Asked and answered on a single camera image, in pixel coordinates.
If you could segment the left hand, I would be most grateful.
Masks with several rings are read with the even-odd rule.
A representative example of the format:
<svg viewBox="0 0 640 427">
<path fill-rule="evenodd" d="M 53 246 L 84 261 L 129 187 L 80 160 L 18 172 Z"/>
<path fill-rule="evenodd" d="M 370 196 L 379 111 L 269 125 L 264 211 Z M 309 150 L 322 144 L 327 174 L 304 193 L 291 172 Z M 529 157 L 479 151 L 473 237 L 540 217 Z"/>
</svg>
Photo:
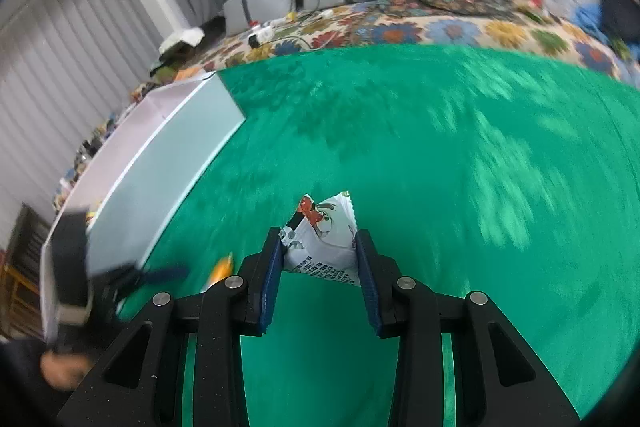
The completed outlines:
<svg viewBox="0 0 640 427">
<path fill-rule="evenodd" d="M 47 350 L 40 357 L 43 379 L 60 392 L 75 390 L 93 368 L 94 358 L 88 353 L 58 353 Z"/>
</svg>

